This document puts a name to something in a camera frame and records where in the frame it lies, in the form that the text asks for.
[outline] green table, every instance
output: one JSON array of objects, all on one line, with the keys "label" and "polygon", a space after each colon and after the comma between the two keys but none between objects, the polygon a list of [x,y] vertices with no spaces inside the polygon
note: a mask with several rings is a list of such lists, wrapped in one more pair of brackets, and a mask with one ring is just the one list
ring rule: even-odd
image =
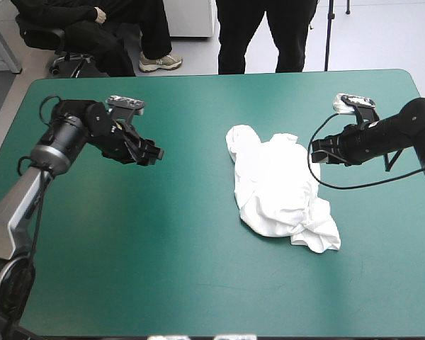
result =
[{"label": "green table", "polygon": [[[22,325],[49,335],[425,336],[423,175],[321,187],[338,252],[314,254],[240,222],[227,131],[248,124],[263,141],[290,132],[306,146],[338,92],[373,98],[382,118],[419,95],[401,70],[33,83],[0,151],[0,197],[45,131],[38,105],[49,94],[145,100],[134,124],[166,154],[155,166],[123,166],[88,146],[51,185]],[[320,137],[352,122],[335,118]],[[417,168],[409,149],[389,174],[379,158],[323,165],[322,178],[347,185]]]}]

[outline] crumpled white cloth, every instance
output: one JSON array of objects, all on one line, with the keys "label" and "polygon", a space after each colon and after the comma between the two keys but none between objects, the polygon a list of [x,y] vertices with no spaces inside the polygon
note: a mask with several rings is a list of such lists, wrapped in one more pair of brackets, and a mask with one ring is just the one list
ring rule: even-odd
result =
[{"label": "crumpled white cloth", "polygon": [[[234,195],[239,214],[255,232],[267,237],[291,236],[291,244],[316,253],[340,249],[340,236],[329,202],[318,198],[318,183],[307,168],[307,150],[298,137],[275,134],[261,143],[248,125],[232,127],[226,136],[234,164]],[[319,178],[319,164],[312,164]]]}]

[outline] black pants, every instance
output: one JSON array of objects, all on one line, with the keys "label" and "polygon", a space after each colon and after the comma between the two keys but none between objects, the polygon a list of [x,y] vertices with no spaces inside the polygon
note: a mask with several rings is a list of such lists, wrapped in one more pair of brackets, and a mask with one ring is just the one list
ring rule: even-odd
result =
[{"label": "black pants", "polygon": [[67,26],[67,50],[89,53],[96,67],[112,77],[134,76],[134,69],[123,41],[107,27],[110,23],[138,23],[142,30],[145,57],[159,59],[171,52],[169,28],[162,0],[79,0],[79,6],[95,6],[106,12],[102,25],[80,21]]},{"label": "black pants", "polygon": [[243,74],[250,40],[263,19],[276,47],[276,72],[301,72],[305,61],[308,26],[317,0],[216,0],[220,22],[219,74]]}]

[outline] cable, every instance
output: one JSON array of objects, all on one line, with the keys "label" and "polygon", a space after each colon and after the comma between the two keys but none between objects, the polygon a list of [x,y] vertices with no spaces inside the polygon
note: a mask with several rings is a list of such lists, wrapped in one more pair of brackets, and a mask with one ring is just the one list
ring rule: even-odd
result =
[{"label": "cable", "polygon": [[42,123],[43,124],[46,124],[47,126],[49,126],[49,123],[47,123],[45,120],[44,120],[44,118],[43,118],[43,106],[50,100],[50,99],[53,99],[53,98],[58,98],[58,103],[60,102],[60,101],[62,101],[62,99],[61,99],[61,97],[59,97],[59,96],[57,96],[56,94],[51,94],[50,96],[47,96],[47,97],[45,97],[43,100],[42,100],[42,102],[41,102],[41,104],[40,104],[40,110],[39,110],[39,116],[40,116],[40,119],[41,119],[41,121],[42,121]]},{"label": "cable", "polygon": [[[321,124],[321,126],[314,132],[314,134],[313,134],[313,136],[312,136],[312,138],[310,138],[310,141],[309,141],[309,144],[308,144],[308,146],[307,146],[307,166],[308,166],[308,168],[309,168],[309,171],[310,171],[310,174],[313,176],[313,178],[319,183],[319,184],[322,184],[323,186],[326,186],[326,187],[328,187],[328,188],[332,188],[332,189],[336,189],[336,190],[353,190],[353,189],[361,189],[361,188],[368,188],[368,187],[370,187],[370,186],[379,186],[380,184],[384,184],[384,183],[389,183],[389,182],[393,182],[393,181],[398,181],[399,179],[405,179],[406,177],[410,177],[410,176],[412,176],[412,175],[415,175],[415,174],[418,174],[419,172],[423,172],[423,171],[425,171],[425,168],[420,168],[420,169],[417,169],[417,170],[414,170],[414,171],[411,171],[411,172],[409,172],[408,174],[404,174],[404,175],[401,175],[401,176],[397,176],[397,177],[392,177],[392,178],[389,178],[389,179],[385,179],[385,180],[382,180],[382,181],[377,181],[377,182],[372,182],[372,183],[367,183],[367,184],[360,184],[360,185],[358,185],[358,186],[335,186],[335,185],[332,185],[332,184],[329,184],[329,183],[326,183],[326,182],[323,182],[323,181],[321,181],[319,178],[317,178],[316,176],[315,176],[315,174],[313,173],[313,170],[312,170],[312,167],[311,167],[311,165],[310,165],[310,149],[311,149],[311,147],[312,147],[312,143],[313,143],[313,140],[315,139],[315,137],[317,136],[317,134],[319,133],[319,131],[321,131],[321,129],[332,119],[332,118],[334,118],[334,117],[336,117],[336,116],[338,116],[339,114],[338,113],[335,113],[335,114],[333,114],[333,115],[331,115],[330,117],[328,117],[325,121],[324,121],[324,123],[322,123]],[[328,151],[324,151],[324,150],[322,150],[322,152],[324,152],[324,153],[326,153],[326,154],[330,154],[331,156],[334,156],[334,157],[336,157],[337,159],[340,159],[342,162],[346,162],[346,163],[349,163],[349,162],[347,162],[346,160],[344,160],[344,159],[341,159],[341,158],[339,158],[339,157],[337,157],[336,155],[334,155],[334,154],[331,154],[330,152],[328,152]]]},{"label": "cable", "polygon": [[19,158],[19,160],[17,161],[17,173],[19,174],[19,176],[22,176],[21,166],[22,166],[22,161],[24,159],[28,159],[30,161],[33,161],[29,156],[22,156],[21,158]]},{"label": "cable", "polygon": [[[40,197],[39,197],[39,202],[37,201],[36,204],[39,204],[38,206],[38,214],[36,217],[36,223],[35,223],[35,231],[33,233],[33,241],[31,244],[31,250],[30,253],[28,255],[28,265],[27,268],[25,269],[25,273],[24,273],[24,279],[23,279],[23,283],[22,283],[22,290],[23,292],[26,292],[29,289],[29,285],[32,283],[32,268],[33,268],[33,263],[34,263],[34,258],[35,258],[35,254],[36,254],[36,243],[38,241],[38,235],[40,232],[40,224],[41,224],[41,216],[42,216],[42,211],[43,211],[43,203],[44,203],[44,195],[45,195],[45,191],[47,186],[45,185],[45,172],[46,170],[41,169],[41,174],[40,174]],[[18,304],[14,310],[14,313],[12,315],[12,317],[8,320],[4,332],[3,332],[3,338],[4,340],[11,340],[12,336],[13,336],[13,332],[14,332],[14,323],[16,322],[16,320],[18,319],[19,314],[23,311],[23,304],[24,304],[24,299],[26,294],[22,294],[19,298]]]}]

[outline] white cabinet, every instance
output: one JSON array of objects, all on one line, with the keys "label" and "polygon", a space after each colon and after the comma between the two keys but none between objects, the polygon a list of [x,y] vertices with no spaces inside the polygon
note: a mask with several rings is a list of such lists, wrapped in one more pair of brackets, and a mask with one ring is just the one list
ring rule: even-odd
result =
[{"label": "white cabinet", "polygon": [[164,4],[172,37],[214,35],[215,0],[164,0]]}]

